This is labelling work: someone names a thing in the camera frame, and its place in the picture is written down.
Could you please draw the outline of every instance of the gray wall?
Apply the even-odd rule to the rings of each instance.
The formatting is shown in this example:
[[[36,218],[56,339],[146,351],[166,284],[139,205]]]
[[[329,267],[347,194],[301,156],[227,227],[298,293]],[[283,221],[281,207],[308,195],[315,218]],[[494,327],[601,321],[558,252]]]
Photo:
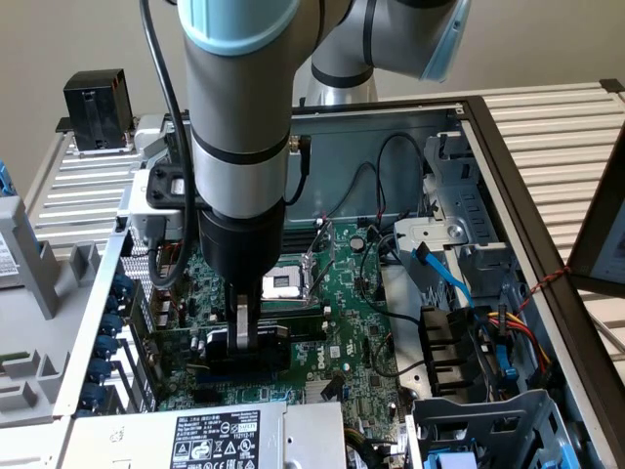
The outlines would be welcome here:
[[[184,53],[176,10],[152,0],[156,29],[181,106]],[[447,82],[419,83],[376,72],[382,98],[594,81],[625,82],[625,1],[474,0]],[[6,1],[0,14],[0,157],[26,192],[60,116],[63,85],[81,69],[124,67],[135,114],[165,108],[141,30],[136,0]],[[300,70],[295,97],[306,94]]]

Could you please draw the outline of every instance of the green circuit board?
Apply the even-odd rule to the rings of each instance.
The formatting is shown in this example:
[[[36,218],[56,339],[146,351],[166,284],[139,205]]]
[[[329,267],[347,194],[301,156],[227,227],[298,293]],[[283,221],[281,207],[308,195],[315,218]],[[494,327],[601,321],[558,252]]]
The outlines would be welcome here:
[[[321,390],[334,376],[345,380],[342,401],[344,422],[369,438],[396,440],[402,422],[396,380],[379,376],[364,358],[368,342],[371,353],[390,332],[387,318],[373,311],[360,297],[355,280],[359,277],[362,253],[353,253],[350,239],[359,235],[366,239],[365,229],[355,224],[335,225],[333,230],[335,263],[322,281],[317,296],[329,300],[331,312],[320,321],[327,338],[323,341],[291,345],[291,367],[265,381],[204,382],[201,374],[187,370],[191,357],[189,341],[198,331],[209,332],[224,325],[215,320],[214,312],[223,308],[221,279],[206,265],[196,251],[188,264],[188,276],[171,291],[171,300],[187,303],[194,299],[195,314],[186,318],[180,328],[177,315],[168,315],[166,325],[153,335],[163,357],[163,378],[160,381],[160,410],[197,408],[204,405],[238,405],[266,402],[287,402],[290,405],[323,402]],[[329,242],[316,254],[319,266],[330,260]],[[278,263],[293,262],[293,257]],[[364,268],[370,296],[378,283],[377,260],[369,256]],[[154,294],[150,307],[157,318],[163,315],[163,301]],[[319,320],[301,319],[320,323]],[[386,349],[379,358],[380,367],[396,371],[395,358]],[[208,393],[209,401],[199,403],[198,393]],[[389,405],[397,406],[395,418],[389,417]]]

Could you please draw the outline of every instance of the white label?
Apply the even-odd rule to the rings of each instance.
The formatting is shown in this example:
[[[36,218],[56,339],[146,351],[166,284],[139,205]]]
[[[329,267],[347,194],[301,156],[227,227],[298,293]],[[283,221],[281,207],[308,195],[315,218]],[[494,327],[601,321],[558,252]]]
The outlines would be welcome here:
[[[0,277],[16,276],[17,274],[18,265],[7,247],[4,237],[0,234]]]
[[[257,428],[256,422],[239,423],[236,433],[255,432]]]
[[[323,354],[323,346],[319,346],[316,349],[316,359],[317,359],[317,365],[316,367],[319,369],[325,369],[325,356]]]
[[[173,195],[185,194],[185,180],[183,178],[174,179],[172,181],[172,194]]]

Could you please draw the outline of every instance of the warning label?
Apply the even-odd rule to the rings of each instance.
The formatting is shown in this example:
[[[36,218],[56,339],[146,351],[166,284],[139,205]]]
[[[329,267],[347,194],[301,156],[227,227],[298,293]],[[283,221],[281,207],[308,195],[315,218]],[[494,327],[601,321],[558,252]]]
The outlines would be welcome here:
[[[257,469],[261,413],[179,417],[171,469]]]

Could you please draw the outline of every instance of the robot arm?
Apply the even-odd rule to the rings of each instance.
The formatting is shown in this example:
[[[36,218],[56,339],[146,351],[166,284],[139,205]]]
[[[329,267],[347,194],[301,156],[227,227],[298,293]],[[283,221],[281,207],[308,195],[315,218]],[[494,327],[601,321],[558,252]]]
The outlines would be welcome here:
[[[437,78],[468,4],[179,0],[194,180],[211,207],[199,214],[200,241],[228,286],[231,352],[258,347],[262,276],[280,255],[296,70],[317,50],[315,76],[334,82],[354,84],[374,65]]]

